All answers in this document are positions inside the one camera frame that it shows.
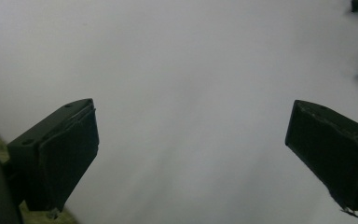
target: patterned floor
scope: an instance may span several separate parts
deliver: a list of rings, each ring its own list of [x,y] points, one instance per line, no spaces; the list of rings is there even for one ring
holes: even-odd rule
[[[7,161],[8,155],[7,155],[7,148],[6,144],[0,139],[0,161]],[[57,219],[49,219],[47,216],[47,212],[30,212],[28,211],[26,204],[22,203],[20,205],[22,217],[24,220],[24,224],[48,224],[48,223],[54,223],[54,224],[76,224],[76,220],[73,218],[73,216],[64,209],[62,213],[60,213],[59,217]]]

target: brown carpet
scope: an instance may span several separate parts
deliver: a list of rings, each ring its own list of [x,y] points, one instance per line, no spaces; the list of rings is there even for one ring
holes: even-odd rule
[[[8,160],[7,148],[6,144],[0,138],[0,161],[4,162]],[[24,220],[24,224],[48,224],[48,223],[65,223],[65,224],[76,224],[76,220],[74,217],[64,209],[62,213],[60,213],[57,219],[49,219],[47,214],[48,212],[30,212],[27,209],[25,203],[20,205],[22,217]]]

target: white surface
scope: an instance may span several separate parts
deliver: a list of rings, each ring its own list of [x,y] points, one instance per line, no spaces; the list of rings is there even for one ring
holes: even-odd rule
[[[349,5],[0,1],[0,134],[94,99],[82,223],[357,223],[283,143],[295,99],[358,121]]]

